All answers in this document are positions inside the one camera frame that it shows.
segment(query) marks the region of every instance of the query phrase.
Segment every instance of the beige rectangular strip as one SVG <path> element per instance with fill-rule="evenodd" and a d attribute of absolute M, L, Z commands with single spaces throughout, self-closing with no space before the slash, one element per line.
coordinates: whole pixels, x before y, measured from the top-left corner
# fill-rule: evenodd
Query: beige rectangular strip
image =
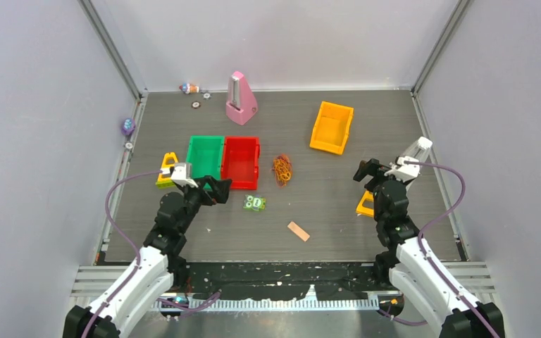
<path fill-rule="evenodd" d="M 310 238 L 308 232 L 305 232 L 304 229 L 300 228 L 299 225 L 295 224 L 293 221 L 291 221 L 287 227 L 304 242 Z"/>

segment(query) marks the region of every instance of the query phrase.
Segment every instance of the red bin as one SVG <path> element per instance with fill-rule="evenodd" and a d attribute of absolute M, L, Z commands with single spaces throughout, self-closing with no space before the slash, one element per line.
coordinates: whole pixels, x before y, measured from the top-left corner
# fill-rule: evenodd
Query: red bin
<path fill-rule="evenodd" d="M 227 136 L 220 165 L 220 178 L 233 180 L 231 189 L 256 190 L 258 188 L 258 137 Z"/>

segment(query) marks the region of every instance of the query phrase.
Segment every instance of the robotic arm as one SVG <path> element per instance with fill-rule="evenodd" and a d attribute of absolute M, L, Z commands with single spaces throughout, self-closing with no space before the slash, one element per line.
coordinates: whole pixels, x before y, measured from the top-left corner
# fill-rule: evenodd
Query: robotic arm
<path fill-rule="evenodd" d="M 74 306 L 69 311 L 63 328 L 63 338 L 80 338 L 95 309 L 102 303 L 107 306 L 90 325 L 87 337 L 128 337 L 160 295 L 173 286 L 186 283 L 189 277 L 186 260 L 179 256 L 186 243 L 185 232 L 201 206 L 224 204 L 228 200 L 232 182 L 219 181 L 211 176 L 192 179 L 191 171 L 190 163 L 176 163 L 170 169 L 171 180 L 183 195 L 171 192 L 163 196 L 155 224 L 144 240 L 139 256 L 121 277 L 88 307 Z M 205 186 L 210 187 L 210 190 L 205 190 Z M 119 287 L 122 289 L 113 299 L 107 301 Z"/>
<path fill-rule="evenodd" d="M 441 338 L 504 337 L 503 317 L 493 304 L 481 304 L 441 264 L 407 214 L 407 190 L 420 174 L 432 142 L 421 137 L 394 163 L 374 158 L 360 162 L 354 180 L 372 179 L 364 187 L 374 197 L 374 219 L 380 243 L 387 251 L 376 256 L 373 275 L 398 288 Z M 481 314 L 487 325 L 476 315 Z"/>

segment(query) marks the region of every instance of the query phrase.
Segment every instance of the bundle of orange string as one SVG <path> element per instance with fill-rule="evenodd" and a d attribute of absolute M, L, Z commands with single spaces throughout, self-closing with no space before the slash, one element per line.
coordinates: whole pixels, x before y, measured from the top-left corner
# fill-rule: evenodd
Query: bundle of orange string
<path fill-rule="evenodd" d="M 275 172 L 275 180 L 279 187 L 287 185 L 287 181 L 291 180 L 293 169 L 289 158 L 285 154 L 280 154 L 273 160 L 273 171 Z"/>

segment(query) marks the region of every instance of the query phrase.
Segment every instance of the orange-yellow plastic bin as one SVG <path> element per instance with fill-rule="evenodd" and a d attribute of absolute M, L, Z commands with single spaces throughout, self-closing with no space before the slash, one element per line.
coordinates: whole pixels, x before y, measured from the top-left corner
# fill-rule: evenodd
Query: orange-yellow plastic bin
<path fill-rule="evenodd" d="M 340 106 L 330 102 L 321 103 L 318 111 L 310 148 L 320 149 L 342 155 L 349 139 L 349 127 L 354 119 L 352 107 Z"/>

